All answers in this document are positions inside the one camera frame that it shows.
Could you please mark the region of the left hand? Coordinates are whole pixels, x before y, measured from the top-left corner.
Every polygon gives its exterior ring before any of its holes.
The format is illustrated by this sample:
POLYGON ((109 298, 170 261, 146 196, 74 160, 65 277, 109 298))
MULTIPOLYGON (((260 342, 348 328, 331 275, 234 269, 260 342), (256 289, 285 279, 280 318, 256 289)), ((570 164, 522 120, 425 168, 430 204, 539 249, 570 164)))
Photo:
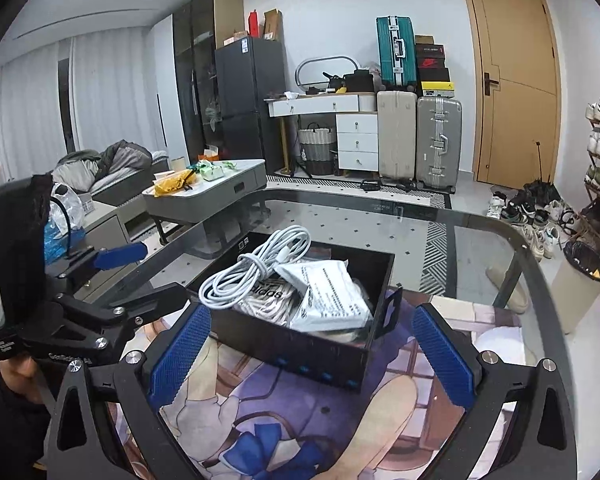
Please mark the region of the left hand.
POLYGON ((33 404, 42 404, 38 388, 38 364, 27 354, 0 361, 0 373, 6 386, 33 404))

